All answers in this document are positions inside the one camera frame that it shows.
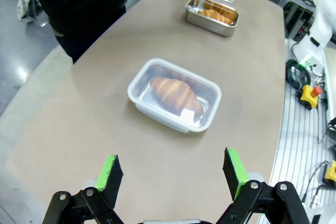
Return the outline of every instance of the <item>ribbed metal platform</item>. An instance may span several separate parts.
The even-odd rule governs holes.
[[[291,58],[290,46],[293,41],[286,41],[287,59]],[[302,198],[308,180],[317,166],[324,160],[335,159],[331,146],[335,144],[336,132],[329,130],[321,144],[327,130],[327,105],[320,102],[317,109],[311,111],[304,108],[295,96],[295,90],[286,83],[282,126],[276,158],[271,175],[270,185],[279,181],[290,181]],[[318,185],[321,184],[323,168],[316,172],[310,183],[306,204],[310,204]],[[318,207],[329,205],[336,201],[336,191],[321,190]],[[261,217],[259,223],[269,223]]]

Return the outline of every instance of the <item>person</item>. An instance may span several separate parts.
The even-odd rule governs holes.
[[[56,39],[75,63],[125,12],[127,0],[39,0]]]

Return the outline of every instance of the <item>gray floor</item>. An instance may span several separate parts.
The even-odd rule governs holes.
[[[25,24],[16,16],[17,0],[0,0],[0,116],[17,90],[58,43],[46,20]]]

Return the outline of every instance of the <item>bolt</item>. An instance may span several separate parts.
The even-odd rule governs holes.
[[[61,194],[61,195],[59,196],[59,199],[60,199],[60,200],[65,200],[66,197],[67,197],[67,196],[66,196],[65,194]]]
[[[257,189],[259,186],[258,186],[258,184],[257,183],[255,183],[255,182],[252,182],[251,183],[251,188],[252,189]]]
[[[281,190],[287,190],[287,186],[286,186],[285,184],[281,184],[281,185],[280,185],[280,189],[281,189]]]
[[[93,194],[93,190],[92,189],[89,189],[86,191],[86,195],[87,196],[91,196]]]

